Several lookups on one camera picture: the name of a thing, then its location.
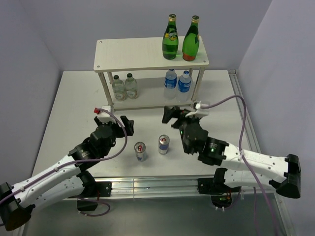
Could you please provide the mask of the green glass bottle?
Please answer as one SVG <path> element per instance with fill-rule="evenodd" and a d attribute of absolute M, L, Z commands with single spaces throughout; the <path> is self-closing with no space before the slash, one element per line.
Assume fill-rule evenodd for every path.
<path fill-rule="evenodd" d="M 199 49 L 199 16 L 194 15 L 191 19 L 191 24 L 183 41 L 182 53 L 183 59 L 193 61 L 196 58 Z"/>
<path fill-rule="evenodd" d="M 174 59 L 178 51 L 178 32 L 176 27 L 176 15 L 170 14 L 168 25 L 163 35 L 162 54 L 165 59 Z"/>

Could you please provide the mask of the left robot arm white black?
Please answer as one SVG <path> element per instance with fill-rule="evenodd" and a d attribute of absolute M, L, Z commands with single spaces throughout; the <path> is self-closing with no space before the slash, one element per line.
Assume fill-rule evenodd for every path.
<path fill-rule="evenodd" d="M 7 231 L 26 224 L 35 210 L 69 197 L 94 194 L 95 179 L 88 169 L 111 159 L 108 154 L 117 138 L 127 139 L 134 134 L 134 121 L 126 116 L 116 118 L 110 114 L 109 119 L 94 120 L 96 130 L 56 164 L 20 183 L 1 184 L 1 226 Z"/>

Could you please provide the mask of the silver energy drink can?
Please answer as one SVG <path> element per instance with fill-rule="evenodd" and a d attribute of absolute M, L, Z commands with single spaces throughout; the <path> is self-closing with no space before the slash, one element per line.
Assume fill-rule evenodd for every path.
<path fill-rule="evenodd" d="M 160 154 L 167 154 L 170 144 L 170 138 L 168 135 L 163 134 L 158 138 L 158 151 Z"/>
<path fill-rule="evenodd" d="M 136 158 L 138 161 L 143 162 L 147 158 L 146 145 L 143 142 L 137 142 L 134 145 Z"/>

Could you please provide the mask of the water bottle blue cap front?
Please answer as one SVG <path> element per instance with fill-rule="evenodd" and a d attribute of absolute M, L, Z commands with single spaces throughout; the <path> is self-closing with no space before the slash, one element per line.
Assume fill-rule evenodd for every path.
<path fill-rule="evenodd" d="M 177 74 L 174 69 L 169 69 L 166 72 L 164 80 L 164 97 L 173 99 L 176 96 Z"/>

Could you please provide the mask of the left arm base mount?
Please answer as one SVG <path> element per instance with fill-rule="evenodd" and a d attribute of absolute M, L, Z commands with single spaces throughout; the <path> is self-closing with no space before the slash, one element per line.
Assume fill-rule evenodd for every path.
<path fill-rule="evenodd" d="M 98 217 L 106 215 L 110 211 L 110 205 L 102 200 L 102 197 L 110 197 L 112 190 L 112 183 L 96 182 L 91 186 L 86 186 L 81 194 L 77 198 L 77 210 L 80 214 L 89 217 Z M 88 211 L 95 211 L 99 206 L 107 206 L 107 210 L 99 214 L 91 214 Z"/>

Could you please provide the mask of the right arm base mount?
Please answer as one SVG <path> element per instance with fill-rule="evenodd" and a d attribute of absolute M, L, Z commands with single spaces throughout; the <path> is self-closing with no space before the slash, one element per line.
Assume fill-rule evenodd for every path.
<path fill-rule="evenodd" d="M 224 182 L 215 182 L 215 178 L 198 178 L 199 194 L 210 195 L 215 210 L 224 212 L 233 207 L 241 199 L 241 187 L 229 187 Z"/>

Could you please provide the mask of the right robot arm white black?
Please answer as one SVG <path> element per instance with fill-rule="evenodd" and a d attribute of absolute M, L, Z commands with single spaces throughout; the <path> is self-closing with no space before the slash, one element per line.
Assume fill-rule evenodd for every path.
<path fill-rule="evenodd" d="M 207 165 L 217 165 L 235 171 L 250 171 L 270 178 L 272 187 L 284 197 L 301 197 L 301 167 L 298 156 L 274 157 L 248 150 L 211 138 L 201 128 L 200 117 L 178 106 L 164 107 L 162 123 L 172 118 L 172 128 L 179 129 L 184 153 L 198 153 L 198 160 Z"/>

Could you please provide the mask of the water bottle blue cap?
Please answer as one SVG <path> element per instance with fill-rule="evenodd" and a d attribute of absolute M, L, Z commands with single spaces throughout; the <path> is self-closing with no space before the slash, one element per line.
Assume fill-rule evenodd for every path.
<path fill-rule="evenodd" d="M 178 79 L 178 92 L 177 92 L 177 100 L 180 102 L 186 102 L 189 97 L 189 91 L 191 86 L 191 76 L 189 75 L 189 71 L 185 70 L 183 74 Z"/>
<path fill-rule="evenodd" d="M 173 99 L 176 96 L 177 74 L 174 69 L 169 69 L 166 72 L 164 80 L 164 97 Z"/>

